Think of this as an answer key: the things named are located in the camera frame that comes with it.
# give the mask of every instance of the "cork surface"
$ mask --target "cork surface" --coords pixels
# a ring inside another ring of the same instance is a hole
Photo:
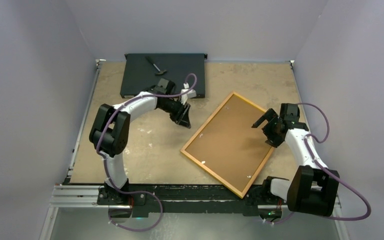
[[[126,100],[120,96],[124,67],[124,62],[105,62],[102,66],[80,138],[71,183],[103,183],[105,180],[103,163],[88,137],[100,105]],[[159,109],[130,124],[123,157],[131,183],[219,184],[180,150],[226,96],[234,91],[263,109],[273,108],[278,112],[280,103],[299,102],[288,63],[210,62],[205,64],[205,75],[207,98],[188,101],[191,129],[176,125]],[[282,144],[274,150],[254,184],[262,183],[267,176],[292,179],[296,169],[289,147]]]
[[[263,132],[251,128],[264,113],[233,92],[181,152],[243,198],[273,152]]]

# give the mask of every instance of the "metal frame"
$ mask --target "metal frame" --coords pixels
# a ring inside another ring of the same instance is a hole
[[[82,136],[83,129],[85,128],[86,118],[88,117],[89,108],[91,106],[92,97],[94,96],[94,91],[95,91],[95,88],[97,86],[99,74],[101,73],[101,68],[102,68],[102,65],[105,61],[106,60],[104,60],[104,59],[96,60],[95,77],[93,78],[92,89],[90,90],[90,93],[89,93],[89,99],[87,100],[86,110],[84,111],[83,119],[81,120],[80,129],[78,131],[77,139],[75,141],[74,151],[73,151],[73,154],[71,156],[70,166],[69,166],[68,173],[67,173],[68,177],[70,177],[72,175],[72,172],[73,172],[73,167],[74,167],[74,164],[76,162],[77,151],[79,150],[80,138]]]
[[[81,126],[77,135],[77,140],[75,143],[75,148],[71,157],[71,162],[69,166],[69,170],[67,173],[67,177],[70,178],[73,172],[73,167],[76,161],[76,155],[79,148],[79,141],[82,135],[85,121],[88,116],[90,104],[92,101],[92,96],[95,91],[95,87],[98,81],[99,74],[101,72],[102,64],[105,62],[104,59],[99,59],[96,61],[96,73],[93,80],[92,89],[89,94],[89,100],[86,105],[86,109],[83,115],[83,120],[81,122]],[[301,101],[300,93],[298,92],[298,98]],[[307,116],[305,115],[305,111],[303,111],[303,115],[305,117],[305,121],[307,122]],[[52,197],[49,202],[49,209],[46,214],[46,218],[43,224],[42,232],[40,234],[39,240],[50,240],[53,232],[55,220],[58,215],[59,208],[119,208],[119,209],[129,209],[128,205],[97,205],[96,201],[98,199],[98,189],[101,185],[56,185],[52,192]],[[259,209],[275,209],[275,205],[259,205]],[[339,198],[336,198],[335,207],[333,210],[332,216],[334,217],[342,217],[341,210],[341,202]],[[347,227],[343,221],[335,220],[335,225],[338,233],[338,237],[340,240],[350,240],[348,235]]]

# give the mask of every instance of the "cork board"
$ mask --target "cork board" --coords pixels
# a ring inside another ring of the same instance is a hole
[[[274,150],[260,128],[251,128],[264,112],[232,92],[181,152],[243,198]]]

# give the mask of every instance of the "tabletop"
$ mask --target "tabletop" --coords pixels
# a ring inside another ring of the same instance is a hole
[[[103,162],[89,142],[89,132],[102,104],[119,104],[125,62],[104,62],[100,70],[84,123],[70,183],[103,183]],[[178,126],[169,114],[156,109],[130,124],[123,152],[124,169],[130,183],[220,184],[184,156],[180,150],[199,127],[232,92],[244,96],[263,109],[279,112],[281,103],[300,102],[291,66],[286,63],[205,63],[206,98],[189,99],[191,129]],[[301,119],[304,111],[301,108]],[[261,184],[267,176],[292,179],[297,170],[286,144],[276,148],[256,178]]]

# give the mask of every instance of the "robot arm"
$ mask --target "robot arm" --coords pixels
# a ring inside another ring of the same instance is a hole
[[[339,183],[323,172],[315,163],[305,145],[304,138],[309,134],[307,125],[299,122],[300,109],[298,105],[282,103],[280,115],[269,109],[253,128],[267,120],[262,128],[267,136],[267,143],[277,148],[283,142],[290,147],[298,165],[298,170],[292,181],[268,177],[271,194],[284,199],[290,211],[319,216],[330,216],[335,206]],[[317,154],[312,142],[308,142],[314,153],[314,158],[324,168],[328,168]],[[329,170],[335,176],[335,170]]]
[[[106,157],[108,173],[112,176],[111,178],[116,188],[121,189],[128,179],[124,170],[122,153],[128,142],[130,122],[149,111],[161,109],[169,113],[170,119],[177,125],[191,128],[189,121],[189,108],[191,106],[189,103],[186,103],[186,99],[158,97],[161,95],[170,95],[174,89],[174,82],[162,78],[158,85],[152,86],[148,90],[140,92],[134,99],[130,99],[126,107],[118,112],[113,119],[113,128],[109,127],[104,133],[103,141],[100,145],[100,152]],[[193,98],[196,96],[196,93],[194,90],[191,90],[187,96]],[[114,106],[103,104],[99,107],[92,130],[89,134],[89,141],[93,143],[95,149],[97,148],[98,141],[103,134],[104,127],[110,116],[123,104],[126,103],[120,103]],[[109,186],[112,186],[108,179],[105,180],[105,182]]]

